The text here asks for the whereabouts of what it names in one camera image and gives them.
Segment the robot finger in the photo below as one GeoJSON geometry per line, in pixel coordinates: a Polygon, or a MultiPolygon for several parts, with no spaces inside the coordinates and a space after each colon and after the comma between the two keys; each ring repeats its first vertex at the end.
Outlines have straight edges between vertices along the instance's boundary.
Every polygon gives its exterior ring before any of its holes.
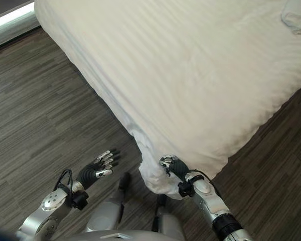
{"type": "Polygon", "coordinates": [[[98,162],[100,162],[101,160],[104,160],[107,156],[110,156],[110,157],[111,157],[111,156],[114,155],[114,153],[116,154],[117,152],[119,153],[119,151],[117,151],[116,149],[110,149],[110,150],[107,150],[107,151],[101,153],[100,155],[98,155],[98,156],[95,158],[94,163],[98,163],[98,162]]]}
{"type": "Polygon", "coordinates": [[[104,176],[109,176],[112,173],[113,173],[113,171],[111,169],[104,169],[104,170],[101,170],[101,171],[97,171],[96,172],[96,177],[101,178],[101,177],[104,177],[104,176]]]}
{"type": "Polygon", "coordinates": [[[114,156],[114,157],[112,157],[110,159],[105,160],[104,165],[107,166],[110,163],[112,163],[113,161],[116,161],[116,160],[119,160],[119,159],[120,159],[120,155],[114,156]]]}
{"type": "Polygon", "coordinates": [[[118,162],[113,162],[113,163],[111,163],[111,164],[105,166],[105,169],[111,169],[111,168],[113,168],[113,167],[115,167],[115,166],[117,166],[117,165],[118,165],[118,162]]]}

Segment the robotic hand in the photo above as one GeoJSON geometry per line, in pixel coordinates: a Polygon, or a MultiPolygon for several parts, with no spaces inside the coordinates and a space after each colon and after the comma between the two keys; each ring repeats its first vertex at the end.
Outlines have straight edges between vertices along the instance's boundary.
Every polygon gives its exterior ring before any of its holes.
{"type": "Polygon", "coordinates": [[[64,170],[54,190],[18,229],[17,237],[21,240],[49,240],[72,207],[82,210],[87,205],[88,194],[85,190],[99,178],[113,173],[112,168],[118,165],[116,160],[120,158],[118,154],[116,149],[103,152],[79,172],[75,181],[72,180],[71,170],[64,170]],[[61,183],[66,174],[67,186],[61,183]]]}
{"type": "Polygon", "coordinates": [[[202,210],[204,217],[219,240],[253,240],[231,214],[211,180],[201,171],[189,170],[176,156],[164,156],[160,165],[170,175],[173,172],[182,182],[178,184],[182,197],[190,196],[202,210]]]}

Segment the mattress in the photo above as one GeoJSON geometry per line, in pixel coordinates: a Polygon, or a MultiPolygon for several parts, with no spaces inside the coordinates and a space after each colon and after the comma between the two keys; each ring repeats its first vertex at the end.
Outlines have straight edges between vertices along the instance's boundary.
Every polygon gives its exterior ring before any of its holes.
{"type": "Polygon", "coordinates": [[[134,136],[140,172],[178,198],[158,160],[213,178],[301,88],[286,0],[37,0],[43,29],[134,136]]]}

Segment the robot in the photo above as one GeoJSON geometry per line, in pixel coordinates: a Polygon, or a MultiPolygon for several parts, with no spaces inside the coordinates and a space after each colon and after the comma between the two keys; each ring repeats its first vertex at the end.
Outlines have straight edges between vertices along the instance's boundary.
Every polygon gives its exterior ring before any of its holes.
{"type": "MultiPolygon", "coordinates": [[[[64,170],[53,191],[44,198],[38,209],[30,214],[18,229],[16,233],[18,239],[22,241],[49,241],[58,224],[72,208],[82,210],[87,205],[88,194],[85,190],[99,178],[111,175],[113,167],[118,165],[117,160],[119,158],[119,151],[116,149],[103,152],[79,172],[76,180],[72,179],[70,169],[64,170]],[[66,175],[68,176],[67,185],[61,182],[66,175]]],[[[168,175],[174,173],[180,178],[179,194],[182,197],[192,197],[218,240],[253,240],[236,221],[210,179],[203,172],[189,170],[183,161],[171,155],[162,157],[159,164],[168,175]]],[[[143,241],[186,241],[179,220],[165,209],[166,197],[164,195],[158,197],[157,214],[153,221],[152,231],[116,230],[123,214],[124,195],[129,181],[129,173],[124,173],[118,189],[94,210],[84,233],[65,240],[106,241],[125,238],[143,241]]]]}

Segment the white pillow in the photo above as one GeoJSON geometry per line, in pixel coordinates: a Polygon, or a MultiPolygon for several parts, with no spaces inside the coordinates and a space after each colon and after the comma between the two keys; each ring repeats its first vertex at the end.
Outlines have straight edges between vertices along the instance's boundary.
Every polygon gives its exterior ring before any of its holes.
{"type": "Polygon", "coordinates": [[[281,19],[294,34],[301,34],[301,0],[288,0],[281,19]]]}

